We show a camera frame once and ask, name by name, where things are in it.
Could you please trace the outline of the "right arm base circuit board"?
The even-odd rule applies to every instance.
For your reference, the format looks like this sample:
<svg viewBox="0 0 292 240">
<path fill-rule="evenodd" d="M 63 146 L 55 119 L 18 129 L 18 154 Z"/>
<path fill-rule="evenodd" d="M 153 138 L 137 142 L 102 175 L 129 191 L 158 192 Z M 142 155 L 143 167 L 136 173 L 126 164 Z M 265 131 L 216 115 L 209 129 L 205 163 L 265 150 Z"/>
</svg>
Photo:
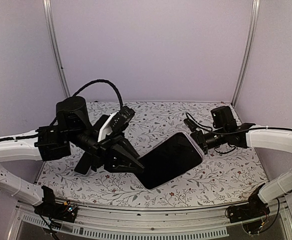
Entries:
<svg viewBox="0 0 292 240">
<path fill-rule="evenodd" d="M 276 223 L 279 216 L 280 200 L 276 198 L 278 204 L 277 213 L 273 221 L 265 227 L 269 222 L 270 208 L 268 203 L 263 203 L 258 197 L 258 193 L 264 185 L 265 184 L 263 183 L 251 193 L 248 197 L 247 204 L 231 205 L 225 210 L 225 217 L 230 220 L 230 223 L 237 223 L 265 216 L 266 218 L 261 220 L 257 227 L 253 227 L 253 223 L 244 224 L 243 230 L 251 236 L 259 235 L 268 231 Z"/>
</svg>

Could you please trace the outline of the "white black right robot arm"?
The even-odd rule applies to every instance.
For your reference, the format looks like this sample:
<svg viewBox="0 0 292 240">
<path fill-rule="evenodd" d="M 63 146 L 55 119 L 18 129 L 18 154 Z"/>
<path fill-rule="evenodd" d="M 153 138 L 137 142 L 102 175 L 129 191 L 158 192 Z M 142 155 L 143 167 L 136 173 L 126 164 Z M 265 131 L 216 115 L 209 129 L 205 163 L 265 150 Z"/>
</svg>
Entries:
<svg viewBox="0 0 292 240">
<path fill-rule="evenodd" d="M 227 144 L 232 148 L 274 150 L 292 154 L 292 128 L 261 126 L 255 123 L 238 124 L 229 106 L 211 110 L 212 126 L 206 126 L 186 113 L 184 123 L 191 137 L 204 154 Z M 244 214 L 255 218 L 269 202 L 292 192 L 292 169 L 274 180 L 257 187 L 249 196 Z"/>
</svg>

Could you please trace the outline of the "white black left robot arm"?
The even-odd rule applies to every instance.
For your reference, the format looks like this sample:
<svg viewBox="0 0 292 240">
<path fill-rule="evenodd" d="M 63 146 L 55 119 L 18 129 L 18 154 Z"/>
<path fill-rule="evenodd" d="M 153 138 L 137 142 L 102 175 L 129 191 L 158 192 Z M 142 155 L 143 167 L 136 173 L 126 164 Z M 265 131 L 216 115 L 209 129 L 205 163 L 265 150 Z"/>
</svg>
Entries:
<svg viewBox="0 0 292 240">
<path fill-rule="evenodd" d="M 133 109 L 122 106 L 92 124 L 83 97 L 72 96 L 57 103 L 56 123 L 0 138 L 0 189 L 41 208 L 49 217 L 56 217 L 60 206 L 53 190 L 15 176 L 2 163 L 59 160 L 71 155 L 71 145 L 83 150 L 75 167 L 78 174 L 85 175 L 101 167 L 111 173 L 142 173 L 144 166 L 138 160 L 139 154 L 124 136 L 134 114 Z"/>
</svg>

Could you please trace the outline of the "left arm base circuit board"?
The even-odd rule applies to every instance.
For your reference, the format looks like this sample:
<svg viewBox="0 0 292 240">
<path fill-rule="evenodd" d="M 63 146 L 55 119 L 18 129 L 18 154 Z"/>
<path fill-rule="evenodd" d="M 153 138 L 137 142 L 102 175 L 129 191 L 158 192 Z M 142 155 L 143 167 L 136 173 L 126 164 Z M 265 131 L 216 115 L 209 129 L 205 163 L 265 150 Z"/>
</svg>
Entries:
<svg viewBox="0 0 292 240">
<path fill-rule="evenodd" d="M 34 213 L 49 219 L 74 223 L 78 213 L 77 204 L 70 203 L 69 200 L 57 203 L 52 189 L 46 186 L 42 186 L 41 189 L 43 190 L 42 203 L 34 206 Z"/>
</svg>

